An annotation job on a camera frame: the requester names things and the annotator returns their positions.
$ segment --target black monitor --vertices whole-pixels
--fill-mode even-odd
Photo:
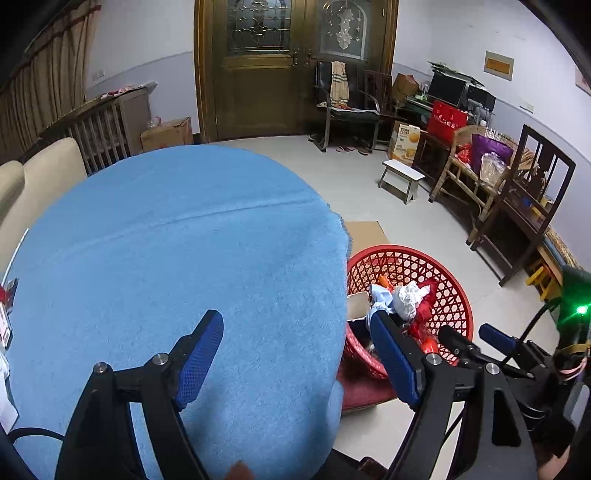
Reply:
[[[465,80],[435,72],[427,94],[437,100],[458,107],[465,89]]]

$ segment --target silver screw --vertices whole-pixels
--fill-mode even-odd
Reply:
[[[167,353],[157,353],[152,357],[153,363],[156,365],[164,365],[168,362],[168,354]]]
[[[436,353],[428,353],[427,354],[427,362],[435,367],[441,363],[441,357]]]
[[[107,368],[108,368],[108,366],[109,366],[109,365],[107,365],[107,364],[106,364],[106,363],[104,363],[104,362],[98,362],[98,363],[97,363],[97,364],[96,364],[96,365],[95,365],[95,366],[92,368],[92,371],[93,371],[95,374],[103,374],[103,373],[105,373],[105,372],[107,371]]]
[[[486,364],[486,371],[489,372],[491,375],[498,375],[501,369],[498,365]]]

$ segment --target wall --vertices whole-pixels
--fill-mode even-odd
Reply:
[[[497,97],[493,128],[518,140],[528,124],[576,162],[552,226],[590,269],[591,96],[574,84],[568,52],[518,0],[400,0],[399,12],[394,76],[413,74],[420,82],[432,75],[427,60],[443,61]],[[511,82],[483,71],[486,50],[515,59]],[[524,101],[533,115],[519,107]]]
[[[155,80],[152,115],[191,116],[199,132],[193,56],[194,0],[102,0],[86,69],[86,97]],[[92,76],[104,70],[105,76]]]

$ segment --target curtain trim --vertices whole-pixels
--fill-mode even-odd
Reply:
[[[14,77],[16,77],[22,69],[28,67],[33,62],[35,57],[37,55],[39,55],[43,50],[45,50],[49,45],[51,45],[51,43],[57,37],[63,36],[66,32],[71,30],[72,27],[74,27],[75,25],[79,24],[80,22],[83,22],[84,20],[86,20],[86,18],[89,17],[90,15],[92,15],[93,13],[98,12],[101,9],[101,7],[102,7],[102,5],[95,5],[94,7],[89,9],[88,12],[85,12],[83,15],[81,15],[81,16],[75,18],[74,20],[72,20],[71,22],[67,23],[63,27],[62,31],[54,33],[47,41],[43,42],[40,46],[36,47],[34,52],[25,53],[25,55],[28,56],[28,58],[23,63],[19,64],[19,66],[11,73],[10,77],[6,80],[6,82],[4,83],[2,88],[0,89],[0,95],[5,92],[5,90],[8,87],[8,84],[14,79]]]

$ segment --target blue gripper pad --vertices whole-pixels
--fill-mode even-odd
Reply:
[[[514,338],[511,338],[506,333],[501,332],[488,323],[485,323],[478,329],[478,335],[480,335],[482,340],[504,355],[509,355],[517,342]]]
[[[398,398],[411,408],[416,408],[421,398],[418,395],[415,371],[377,313],[371,317],[369,328],[379,359],[388,373]]]
[[[219,312],[215,312],[178,374],[178,391],[174,400],[179,411],[184,410],[189,403],[197,398],[213,357],[222,341],[222,336],[223,318]]]

